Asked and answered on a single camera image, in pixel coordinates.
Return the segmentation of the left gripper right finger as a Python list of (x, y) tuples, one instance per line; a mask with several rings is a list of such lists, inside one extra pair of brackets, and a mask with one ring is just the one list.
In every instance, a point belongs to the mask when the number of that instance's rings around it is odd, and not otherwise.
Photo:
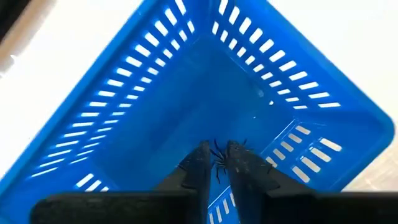
[(279, 171), (240, 142), (229, 140), (226, 163), (241, 223), (314, 223), (314, 190)]

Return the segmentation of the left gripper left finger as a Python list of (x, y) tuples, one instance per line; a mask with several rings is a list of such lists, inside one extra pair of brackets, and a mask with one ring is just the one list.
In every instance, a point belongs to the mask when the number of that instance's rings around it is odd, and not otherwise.
[(206, 223), (211, 184), (211, 153), (208, 140), (189, 153), (178, 166), (154, 189), (158, 191), (182, 191), (193, 194), (182, 223)]

